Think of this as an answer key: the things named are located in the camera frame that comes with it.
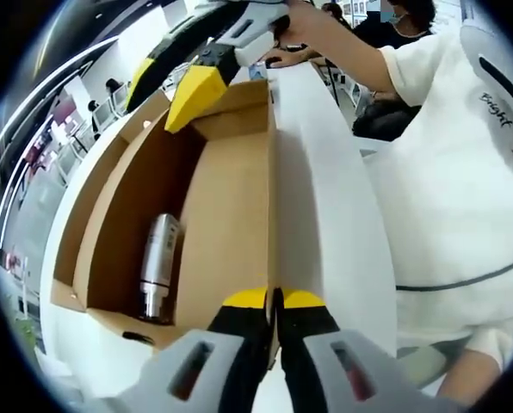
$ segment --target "silver metal cylinder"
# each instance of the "silver metal cylinder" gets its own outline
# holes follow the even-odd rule
[[[144,265],[140,278],[143,296],[142,317],[155,322],[167,323],[165,300],[169,296],[172,260],[180,226],[170,214],[159,215],[151,225],[145,246]]]

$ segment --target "face mask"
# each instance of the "face mask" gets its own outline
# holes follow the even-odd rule
[[[402,20],[405,15],[396,15],[393,11],[381,11],[380,12],[380,20],[382,22],[389,22],[392,24],[398,24],[400,20]]]
[[[391,17],[388,19],[388,22],[393,25],[397,25],[398,23],[400,23],[400,20],[402,20],[404,17],[405,15],[395,15],[394,13],[392,13]]]

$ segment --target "white table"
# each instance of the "white table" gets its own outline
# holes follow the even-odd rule
[[[311,65],[272,70],[269,75],[279,129],[283,283],[322,296],[341,327],[358,329],[395,354],[390,251],[356,139]],[[62,202],[72,203],[75,182],[88,175],[108,141],[110,137],[104,133],[84,159]],[[68,210],[71,206],[60,206],[59,215]],[[59,239],[60,231],[63,228],[54,223],[51,237]],[[40,297],[45,301],[41,313],[48,354],[69,364],[88,394],[114,395],[137,381],[151,350],[115,336],[86,314],[50,304],[50,261],[56,252],[46,251],[42,276],[48,285],[41,288]],[[277,362],[261,383],[253,411],[289,411],[290,406],[281,363]]]

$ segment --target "monitor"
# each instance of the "monitor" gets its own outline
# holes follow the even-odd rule
[[[111,99],[107,99],[94,111],[94,121],[98,127],[98,131],[103,132],[109,125],[115,121]]]
[[[112,96],[113,106],[115,111],[119,115],[123,115],[127,105],[127,97],[128,97],[128,86],[123,84],[120,88],[118,88]]]

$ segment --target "cardboard box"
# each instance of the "cardboard box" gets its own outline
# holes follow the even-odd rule
[[[92,210],[109,174],[132,141],[170,105],[164,92],[156,91],[128,120],[97,159],[78,193],[65,222],[53,274],[52,302],[74,311],[84,311],[72,289],[78,251]]]
[[[265,81],[232,86],[177,134],[164,111],[121,154],[77,254],[75,306],[125,338],[166,347],[205,329],[228,296],[275,287],[275,124]],[[138,319],[151,222],[180,220],[171,291],[174,326]]]

